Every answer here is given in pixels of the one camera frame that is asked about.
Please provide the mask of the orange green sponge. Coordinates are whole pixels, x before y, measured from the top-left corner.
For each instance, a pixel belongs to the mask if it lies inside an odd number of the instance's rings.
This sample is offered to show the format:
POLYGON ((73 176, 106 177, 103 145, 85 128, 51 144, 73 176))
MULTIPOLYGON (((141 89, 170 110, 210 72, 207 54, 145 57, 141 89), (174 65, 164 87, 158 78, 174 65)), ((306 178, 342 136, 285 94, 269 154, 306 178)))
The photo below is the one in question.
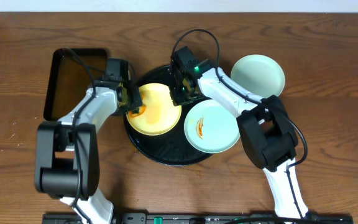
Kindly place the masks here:
POLYGON ((142 105, 142 106, 136 108, 135 110, 128 112, 128 116, 131 118, 135 118, 137 116, 142 115, 145 112, 145 110, 146 110, 146 106, 142 105))

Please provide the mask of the yellow plate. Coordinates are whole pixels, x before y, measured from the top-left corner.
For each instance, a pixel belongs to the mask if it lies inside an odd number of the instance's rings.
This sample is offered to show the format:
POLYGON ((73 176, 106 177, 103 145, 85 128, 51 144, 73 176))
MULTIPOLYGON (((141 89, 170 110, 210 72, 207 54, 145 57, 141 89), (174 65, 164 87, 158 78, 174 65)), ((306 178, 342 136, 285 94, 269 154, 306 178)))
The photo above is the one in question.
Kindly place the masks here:
POLYGON ((138 113, 128 112, 126 118, 132 128, 141 134, 157 136, 167 133, 179 121, 181 106, 175 106, 169 87, 148 83, 139 88, 143 105, 138 113))

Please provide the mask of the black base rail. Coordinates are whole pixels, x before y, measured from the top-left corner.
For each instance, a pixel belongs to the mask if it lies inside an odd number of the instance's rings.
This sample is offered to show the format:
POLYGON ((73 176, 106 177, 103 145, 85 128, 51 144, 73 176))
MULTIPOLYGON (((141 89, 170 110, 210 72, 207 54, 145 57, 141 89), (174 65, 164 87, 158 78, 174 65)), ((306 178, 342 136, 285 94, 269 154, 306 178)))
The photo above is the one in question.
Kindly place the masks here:
MULTIPOLYGON (((293 223, 353 224, 353 218, 347 215, 318 215, 311 213, 304 219, 293 223)), ((115 215, 111 224, 226 224, 226 223, 290 223, 288 218, 279 218, 274 214, 261 213, 248 216, 221 215, 147 215, 145 213, 125 213, 115 215)))

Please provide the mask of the light green plate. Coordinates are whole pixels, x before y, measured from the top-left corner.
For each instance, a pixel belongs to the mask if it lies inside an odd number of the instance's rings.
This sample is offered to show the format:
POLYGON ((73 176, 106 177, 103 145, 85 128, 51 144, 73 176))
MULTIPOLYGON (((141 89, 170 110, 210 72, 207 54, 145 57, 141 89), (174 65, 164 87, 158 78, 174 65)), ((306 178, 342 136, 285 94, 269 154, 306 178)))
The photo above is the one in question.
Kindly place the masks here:
POLYGON ((256 95, 280 96, 285 87, 285 73, 272 58, 253 54, 239 59, 231 70, 231 79, 256 95))
POLYGON ((189 110, 184 132, 195 149, 209 154, 230 149, 240 138, 236 118, 214 100, 204 100, 189 110))

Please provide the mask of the black rectangular water tray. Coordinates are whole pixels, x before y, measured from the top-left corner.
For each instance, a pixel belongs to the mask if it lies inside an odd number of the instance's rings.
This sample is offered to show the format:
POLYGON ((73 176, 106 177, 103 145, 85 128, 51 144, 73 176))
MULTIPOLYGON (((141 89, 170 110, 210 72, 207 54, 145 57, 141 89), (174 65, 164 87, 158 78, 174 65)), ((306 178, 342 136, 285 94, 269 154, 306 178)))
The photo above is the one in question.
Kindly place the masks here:
MULTIPOLYGON (((73 50, 86 65, 94 79, 105 73, 109 51, 104 48, 73 50)), ((91 80, 78 59, 67 49, 54 51, 47 96, 44 106, 44 119, 56 121, 67 115, 84 98, 91 80)))

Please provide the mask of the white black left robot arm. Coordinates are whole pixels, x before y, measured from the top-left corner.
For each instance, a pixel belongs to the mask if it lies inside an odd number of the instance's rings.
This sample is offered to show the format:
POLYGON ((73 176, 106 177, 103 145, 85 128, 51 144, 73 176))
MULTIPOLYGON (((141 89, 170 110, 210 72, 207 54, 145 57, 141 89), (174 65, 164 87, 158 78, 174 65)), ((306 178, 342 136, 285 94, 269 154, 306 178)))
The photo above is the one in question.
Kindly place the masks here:
POLYGON ((100 191, 97 133, 109 116, 142 104, 132 81, 98 80, 64 117, 37 129, 35 189, 69 205, 82 223, 112 223, 114 205, 100 191))

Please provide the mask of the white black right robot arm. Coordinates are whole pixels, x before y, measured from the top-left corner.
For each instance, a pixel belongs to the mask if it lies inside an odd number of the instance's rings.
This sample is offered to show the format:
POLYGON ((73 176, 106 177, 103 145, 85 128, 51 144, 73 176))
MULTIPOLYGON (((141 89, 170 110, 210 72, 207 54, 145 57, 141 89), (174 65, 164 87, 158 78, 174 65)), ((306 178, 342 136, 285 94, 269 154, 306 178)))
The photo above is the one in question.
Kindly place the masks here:
POLYGON ((306 158, 297 160, 295 148, 307 143, 282 101, 275 95, 266 98, 243 88, 209 60, 171 57, 170 74, 170 91, 176 105, 204 96, 217 101, 235 117, 244 151, 267 177, 276 215, 306 218, 308 208, 295 173, 295 167, 306 158))

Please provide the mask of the black round tray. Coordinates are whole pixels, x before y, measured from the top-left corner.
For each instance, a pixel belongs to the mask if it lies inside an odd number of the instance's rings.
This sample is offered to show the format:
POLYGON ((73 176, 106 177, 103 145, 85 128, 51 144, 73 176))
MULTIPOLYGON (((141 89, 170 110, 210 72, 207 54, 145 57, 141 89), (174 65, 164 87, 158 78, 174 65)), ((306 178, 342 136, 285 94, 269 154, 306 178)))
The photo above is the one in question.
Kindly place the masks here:
POLYGON ((188 112, 204 99, 183 105, 180 119, 167 133, 158 136, 147 136, 136 131, 124 116, 126 133, 138 151, 149 159, 168 166, 188 166, 199 163, 211 154, 194 148, 185 137, 184 123, 188 112))

